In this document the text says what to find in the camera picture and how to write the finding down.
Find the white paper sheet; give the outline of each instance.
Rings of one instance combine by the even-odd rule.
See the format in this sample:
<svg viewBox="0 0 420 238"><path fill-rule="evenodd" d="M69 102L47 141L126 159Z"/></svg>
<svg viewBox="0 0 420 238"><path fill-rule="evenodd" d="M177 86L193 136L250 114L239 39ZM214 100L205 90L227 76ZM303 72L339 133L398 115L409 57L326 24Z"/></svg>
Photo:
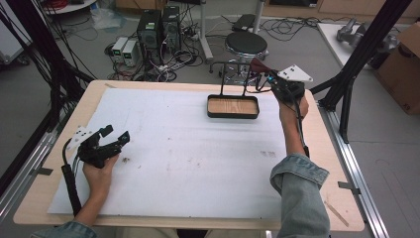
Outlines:
<svg viewBox="0 0 420 238"><path fill-rule="evenodd" d="M126 130L131 141L114 168L101 214L279 219L280 196L269 183L285 156L275 98L257 95L255 120L215 119L207 116L209 94L105 91L87 128L114 127L101 144ZM83 203L89 189L81 164L76 183ZM72 213L63 179L49 213Z"/></svg>

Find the black metal pole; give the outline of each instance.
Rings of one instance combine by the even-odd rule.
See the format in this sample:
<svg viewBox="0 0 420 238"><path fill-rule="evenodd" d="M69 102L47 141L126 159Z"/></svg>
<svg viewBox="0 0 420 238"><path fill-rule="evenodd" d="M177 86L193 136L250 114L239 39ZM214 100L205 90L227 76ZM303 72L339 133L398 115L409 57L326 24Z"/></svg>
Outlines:
<svg viewBox="0 0 420 238"><path fill-rule="evenodd" d="M335 77L310 89L312 93L317 93L330 87L327 95L320 100L320 106L331 111L336 109L337 103L344 97L340 118L340 135L346 143L349 143L347 132L353 84L365 64L373 56L377 46L383 41L411 1L385 1L343 69Z"/></svg>

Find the white device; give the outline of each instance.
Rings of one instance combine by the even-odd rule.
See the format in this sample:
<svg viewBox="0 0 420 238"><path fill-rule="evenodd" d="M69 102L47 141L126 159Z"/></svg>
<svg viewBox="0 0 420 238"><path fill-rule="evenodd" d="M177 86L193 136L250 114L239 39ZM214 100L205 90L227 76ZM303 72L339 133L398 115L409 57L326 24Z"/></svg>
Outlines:
<svg viewBox="0 0 420 238"><path fill-rule="evenodd" d="M279 71L277 76L288 81L313 81L314 79L303 71L296 64L288 67L285 70Z"/></svg>
<svg viewBox="0 0 420 238"><path fill-rule="evenodd" d="M115 43L114 47L112 47L112 54L114 55L112 60L114 62L124 62L123 49L128 40L126 37L121 37Z"/></svg>
<svg viewBox="0 0 420 238"><path fill-rule="evenodd" d="M137 60L140 57L137 41L130 40L127 42L123 50L123 57L126 66L136 66Z"/></svg>
<svg viewBox="0 0 420 238"><path fill-rule="evenodd" d="M93 135L92 131L86 129L85 127L78 126L77 131L74 132L71 141L68 143L67 148L65 149L73 149L74 147L80 145L82 142L86 141L91 135Z"/></svg>

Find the rectangular tray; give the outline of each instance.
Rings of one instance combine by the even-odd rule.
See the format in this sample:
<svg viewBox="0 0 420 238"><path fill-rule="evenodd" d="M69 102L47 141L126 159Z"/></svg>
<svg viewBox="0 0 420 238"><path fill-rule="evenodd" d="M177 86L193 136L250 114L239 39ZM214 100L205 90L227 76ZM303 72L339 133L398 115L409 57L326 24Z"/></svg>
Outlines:
<svg viewBox="0 0 420 238"><path fill-rule="evenodd" d="M256 119L259 114L259 100L254 96L213 94L207 97L207 115L212 118Z"/></svg>

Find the cardboard box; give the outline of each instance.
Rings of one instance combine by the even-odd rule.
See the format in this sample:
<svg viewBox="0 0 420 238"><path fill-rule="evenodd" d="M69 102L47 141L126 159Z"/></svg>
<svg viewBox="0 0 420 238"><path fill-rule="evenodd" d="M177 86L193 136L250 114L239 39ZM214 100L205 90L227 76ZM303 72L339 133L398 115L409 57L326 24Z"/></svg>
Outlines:
<svg viewBox="0 0 420 238"><path fill-rule="evenodd" d="M376 77L407 114L420 114L420 23L397 36L401 42Z"/></svg>
<svg viewBox="0 0 420 238"><path fill-rule="evenodd" d="M118 10L127 13L141 14L144 9L163 9L166 0L116 0Z"/></svg>

